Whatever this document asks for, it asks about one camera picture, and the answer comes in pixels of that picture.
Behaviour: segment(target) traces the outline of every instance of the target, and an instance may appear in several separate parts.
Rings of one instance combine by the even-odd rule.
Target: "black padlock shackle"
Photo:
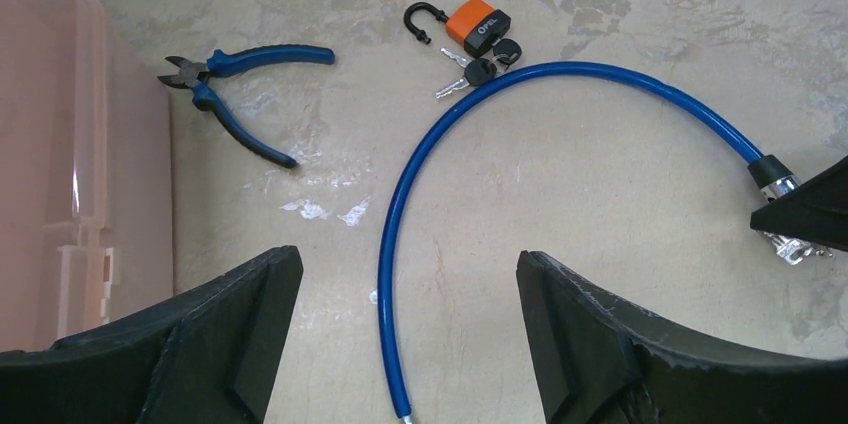
[[[418,39],[419,42],[423,42],[424,44],[430,44],[430,37],[427,36],[427,33],[422,29],[419,29],[412,23],[412,15],[418,11],[427,11],[433,15],[439,22],[448,22],[448,15],[445,14],[445,11],[438,9],[436,6],[430,4],[429,2],[416,2],[415,4],[406,8],[406,11],[403,13],[403,25],[409,29],[409,32]]]

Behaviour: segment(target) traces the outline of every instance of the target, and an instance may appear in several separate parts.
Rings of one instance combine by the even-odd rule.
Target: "metal cutting head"
[[[201,82],[209,80],[209,69],[204,63],[192,62],[179,56],[168,56],[165,60],[180,68],[174,75],[159,76],[159,81],[168,87],[192,89]]]

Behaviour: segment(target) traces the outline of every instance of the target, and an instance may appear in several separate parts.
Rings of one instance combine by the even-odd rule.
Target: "silver metal connector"
[[[760,189],[760,192],[763,193],[763,196],[765,196],[769,202],[772,202],[776,199],[780,199],[786,194],[789,194],[795,189],[798,189],[800,185],[801,184],[794,175],[789,175],[763,187]],[[772,243],[776,249],[777,255],[790,266],[800,264],[805,257],[833,257],[833,252],[831,252],[831,250],[827,247],[813,244],[803,239],[786,237],[781,236],[780,234],[772,234],[770,232],[763,231],[760,231],[760,234]]]

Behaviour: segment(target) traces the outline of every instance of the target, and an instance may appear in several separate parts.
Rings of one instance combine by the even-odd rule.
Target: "translucent storage bin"
[[[96,0],[0,0],[0,352],[173,295],[168,95]]]

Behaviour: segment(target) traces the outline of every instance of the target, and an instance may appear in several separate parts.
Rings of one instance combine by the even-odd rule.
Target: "diagonal cutting pliers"
[[[163,84],[174,89],[191,89],[194,92],[191,100],[194,106],[201,111],[212,111],[224,129],[244,147],[286,169],[293,169],[297,167],[297,161],[251,136],[207,83],[212,77],[230,77],[257,67],[283,62],[312,62],[329,65],[336,61],[336,56],[332,50],[324,47],[282,44],[258,47],[232,55],[225,54],[219,49],[212,53],[212,57],[205,64],[192,62],[179,56],[169,56],[165,60],[179,67],[180,70],[172,76],[159,76]]]

